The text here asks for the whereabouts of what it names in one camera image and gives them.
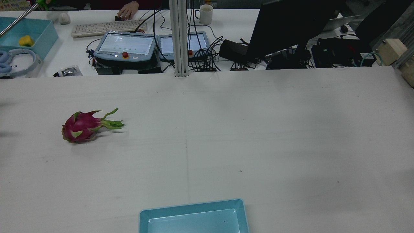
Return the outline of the person's bare hand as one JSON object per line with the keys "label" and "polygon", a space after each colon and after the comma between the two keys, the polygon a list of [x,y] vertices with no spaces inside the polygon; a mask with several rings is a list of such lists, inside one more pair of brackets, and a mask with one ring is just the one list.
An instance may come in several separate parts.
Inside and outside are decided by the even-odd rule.
{"label": "person's bare hand", "polygon": [[131,20],[139,9],[139,3],[137,1],[130,1],[125,4],[117,13],[117,18],[122,20]]}

